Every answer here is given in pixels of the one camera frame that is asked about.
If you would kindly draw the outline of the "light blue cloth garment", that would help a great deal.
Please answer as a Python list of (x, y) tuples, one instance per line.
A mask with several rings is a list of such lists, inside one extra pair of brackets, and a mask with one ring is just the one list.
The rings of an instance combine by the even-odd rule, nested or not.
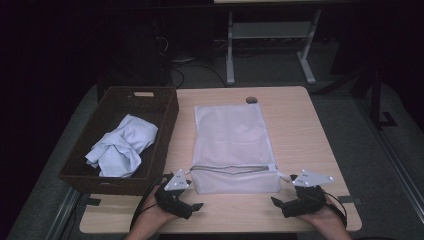
[(140, 167), (140, 154), (156, 139), (158, 127), (127, 114), (118, 127), (106, 133), (85, 155), (86, 163), (100, 168), (100, 177), (128, 178)]

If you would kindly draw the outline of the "person's right hand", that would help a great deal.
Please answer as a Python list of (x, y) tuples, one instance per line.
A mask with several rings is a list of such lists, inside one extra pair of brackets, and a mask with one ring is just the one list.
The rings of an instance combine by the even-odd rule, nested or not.
[(319, 211), (312, 214), (304, 214), (298, 216), (298, 219), (306, 221), (316, 228), (322, 235), (335, 236), (346, 231), (341, 218), (331, 210), (327, 205), (332, 205), (333, 202), (329, 197), (326, 198), (326, 205)]

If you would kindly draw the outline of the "metal floor rail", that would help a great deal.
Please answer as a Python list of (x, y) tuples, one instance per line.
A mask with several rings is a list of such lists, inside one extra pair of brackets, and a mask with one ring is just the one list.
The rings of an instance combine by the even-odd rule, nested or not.
[(395, 152), (394, 147), (389, 142), (383, 130), (378, 128), (371, 120), (370, 109), (366, 106), (363, 100), (355, 100), (355, 105), (359, 110), (361, 116), (364, 118), (368, 128), (377, 139), (379, 145), (387, 156), (392, 169), (397, 177), (399, 184), (404, 190), (408, 200), (410, 201), (414, 211), (419, 217), (420, 221), (424, 224), (424, 196), (419, 192), (416, 184), (411, 179), (409, 173), (406, 171), (404, 165), (401, 163), (401, 158)]
[(59, 210), (54, 217), (45, 240), (60, 240), (66, 226), (75, 210), (82, 194), (73, 188), (69, 188), (65, 194), (65, 198), (59, 205)]

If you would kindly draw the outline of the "white metal desk frame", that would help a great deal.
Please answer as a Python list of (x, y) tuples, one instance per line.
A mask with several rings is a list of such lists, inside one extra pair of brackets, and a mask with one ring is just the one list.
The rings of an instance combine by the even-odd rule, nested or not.
[(308, 84), (314, 85), (316, 79), (307, 57), (318, 27), (322, 10), (317, 8), (309, 21), (235, 21), (234, 12), (228, 12), (226, 81), (235, 84), (233, 41), (251, 39), (303, 39), (304, 47), (297, 52), (299, 64)]

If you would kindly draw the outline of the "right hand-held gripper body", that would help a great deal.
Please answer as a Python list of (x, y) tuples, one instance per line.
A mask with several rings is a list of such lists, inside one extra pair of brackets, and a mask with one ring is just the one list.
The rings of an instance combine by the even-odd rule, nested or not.
[(332, 176), (303, 170), (292, 180), (297, 198), (284, 202), (282, 210), (292, 209), (294, 214), (311, 214), (319, 211), (326, 203), (322, 185), (333, 182)]

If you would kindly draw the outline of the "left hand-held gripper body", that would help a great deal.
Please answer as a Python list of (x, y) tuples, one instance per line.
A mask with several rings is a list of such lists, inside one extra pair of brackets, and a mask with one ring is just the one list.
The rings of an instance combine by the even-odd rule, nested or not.
[(189, 205), (179, 199), (180, 195), (190, 186), (191, 182), (185, 178), (183, 170), (176, 173), (164, 174), (160, 181), (158, 190), (155, 193), (157, 205), (165, 212), (171, 213), (180, 218), (183, 212), (191, 211)]

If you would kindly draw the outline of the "person's left hand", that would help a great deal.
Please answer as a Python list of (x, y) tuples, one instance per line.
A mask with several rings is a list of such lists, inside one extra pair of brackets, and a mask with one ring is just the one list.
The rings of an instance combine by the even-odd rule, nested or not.
[(155, 186), (149, 196), (146, 198), (142, 212), (137, 217), (132, 229), (151, 229), (158, 231), (161, 227), (177, 219), (177, 216), (162, 210), (156, 202), (155, 193), (158, 186)]

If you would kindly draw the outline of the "white mesh laundry bag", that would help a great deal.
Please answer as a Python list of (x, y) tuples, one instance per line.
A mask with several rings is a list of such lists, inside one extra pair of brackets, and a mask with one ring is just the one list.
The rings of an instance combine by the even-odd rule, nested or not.
[(281, 173), (258, 104), (197, 106), (190, 173), (199, 194), (277, 193)]

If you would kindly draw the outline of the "dark brown woven basket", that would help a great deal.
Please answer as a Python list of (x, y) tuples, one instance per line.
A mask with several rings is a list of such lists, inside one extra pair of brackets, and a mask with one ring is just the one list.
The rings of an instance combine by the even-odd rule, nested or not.
[[(178, 112), (177, 93), (172, 87), (109, 88), (78, 137), (58, 177), (82, 193), (142, 195), (162, 176)], [(155, 142), (141, 152), (141, 166), (131, 177), (101, 177), (100, 169), (89, 166), (85, 155), (106, 133), (117, 128), (128, 114), (158, 127)]]

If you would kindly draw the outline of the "black metal stand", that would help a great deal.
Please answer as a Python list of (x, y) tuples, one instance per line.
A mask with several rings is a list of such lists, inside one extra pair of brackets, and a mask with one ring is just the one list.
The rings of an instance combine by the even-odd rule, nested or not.
[(397, 123), (389, 112), (381, 111), (382, 81), (379, 71), (373, 67), (361, 69), (351, 94), (356, 99), (364, 99), (370, 94), (369, 117), (373, 125), (381, 130), (383, 127), (396, 126)]

